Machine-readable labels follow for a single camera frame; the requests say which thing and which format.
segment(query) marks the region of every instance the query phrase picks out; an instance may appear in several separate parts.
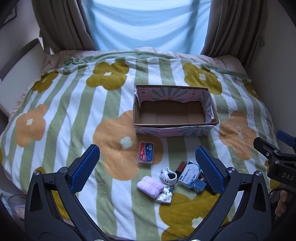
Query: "brown curtain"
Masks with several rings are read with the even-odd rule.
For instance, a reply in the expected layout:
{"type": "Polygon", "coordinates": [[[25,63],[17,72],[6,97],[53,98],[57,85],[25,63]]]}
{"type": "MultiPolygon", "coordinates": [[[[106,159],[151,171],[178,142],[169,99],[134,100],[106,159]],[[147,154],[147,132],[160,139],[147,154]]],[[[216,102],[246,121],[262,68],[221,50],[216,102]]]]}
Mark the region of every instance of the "brown curtain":
{"type": "Polygon", "coordinates": [[[267,0],[212,0],[201,52],[218,57],[230,54],[248,69],[266,22],[267,0]]]}
{"type": "Polygon", "coordinates": [[[32,0],[32,5],[42,37],[54,53],[97,50],[81,0],[32,0]]]}

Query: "cardboard box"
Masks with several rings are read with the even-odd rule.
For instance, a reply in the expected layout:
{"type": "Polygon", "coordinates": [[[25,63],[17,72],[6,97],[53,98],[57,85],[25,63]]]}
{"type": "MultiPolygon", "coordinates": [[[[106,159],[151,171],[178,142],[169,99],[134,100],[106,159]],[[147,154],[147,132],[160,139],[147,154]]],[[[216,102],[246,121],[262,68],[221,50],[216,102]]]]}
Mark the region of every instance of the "cardboard box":
{"type": "Polygon", "coordinates": [[[207,88],[137,85],[133,124],[137,134],[158,137],[203,136],[219,123],[207,88]]]}

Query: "floral blanket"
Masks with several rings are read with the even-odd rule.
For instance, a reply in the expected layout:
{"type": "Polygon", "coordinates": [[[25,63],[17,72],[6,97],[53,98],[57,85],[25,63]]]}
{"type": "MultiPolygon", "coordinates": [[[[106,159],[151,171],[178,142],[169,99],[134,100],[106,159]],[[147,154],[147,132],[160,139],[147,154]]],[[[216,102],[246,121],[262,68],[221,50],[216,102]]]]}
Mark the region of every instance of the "floral blanket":
{"type": "MultiPolygon", "coordinates": [[[[218,195],[195,194],[176,184],[172,203],[160,204],[136,184],[146,175],[159,180],[163,168],[175,170],[182,160],[195,160],[195,149],[205,145],[226,167],[242,173],[260,170],[270,190],[275,183],[266,176],[266,158],[252,146],[257,136],[277,146],[271,117],[248,76],[175,56],[126,51],[69,57],[62,68],[44,73],[2,134],[0,158],[13,183],[27,192],[35,169],[56,172],[94,143],[101,157],[78,194],[91,218],[121,238],[174,240],[197,227],[218,195]],[[207,87],[220,123],[208,136],[136,135],[132,108],[138,84],[207,87]],[[140,141],[155,143],[151,166],[138,165],[140,141]]],[[[58,194],[54,197],[67,217],[58,194]]]]}

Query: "hand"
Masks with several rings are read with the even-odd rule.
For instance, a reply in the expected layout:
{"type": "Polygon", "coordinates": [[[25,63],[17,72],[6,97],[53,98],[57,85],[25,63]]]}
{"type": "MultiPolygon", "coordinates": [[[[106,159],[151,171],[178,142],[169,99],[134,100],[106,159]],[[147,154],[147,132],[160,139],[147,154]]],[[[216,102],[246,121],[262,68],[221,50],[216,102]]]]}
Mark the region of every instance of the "hand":
{"type": "Polygon", "coordinates": [[[280,217],[286,211],[287,199],[288,199],[288,193],[286,191],[282,190],[280,193],[280,199],[279,199],[278,206],[276,207],[276,210],[275,210],[276,216],[280,217]]]}

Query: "blanket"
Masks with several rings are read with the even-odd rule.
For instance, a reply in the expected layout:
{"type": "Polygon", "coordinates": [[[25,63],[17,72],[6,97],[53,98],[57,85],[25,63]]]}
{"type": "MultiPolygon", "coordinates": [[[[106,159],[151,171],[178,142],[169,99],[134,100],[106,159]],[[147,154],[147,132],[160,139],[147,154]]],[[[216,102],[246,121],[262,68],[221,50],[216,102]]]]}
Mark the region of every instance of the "blanket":
{"type": "MultiPolygon", "coordinates": [[[[157,180],[165,167],[194,161],[205,145],[226,167],[242,173],[260,170],[268,190],[277,185],[266,173],[267,159],[253,148],[262,137],[277,146],[270,114],[245,74],[176,56],[144,51],[105,52],[65,58],[47,70],[24,97],[1,135],[0,159],[13,183],[27,192],[33,171],[69,166],[92,143],[101,156],[78,199],[107,234],[130,240],[187,237],[205,218],[217,195],[196,194],[176,184],[171,204],[160,204],[136,188],[143,176],[157,180]],[[220,123],[207,136],[137,135],[132,123],[135,86],[206,87],[220,123]],[[140,141],[154,142],[150,166],[137,162],[140,141]]],[[[61,214],[67,217],[57,193],[61,214]]],[[[225,221],[231,220],[241,194],[225,221]]]]}

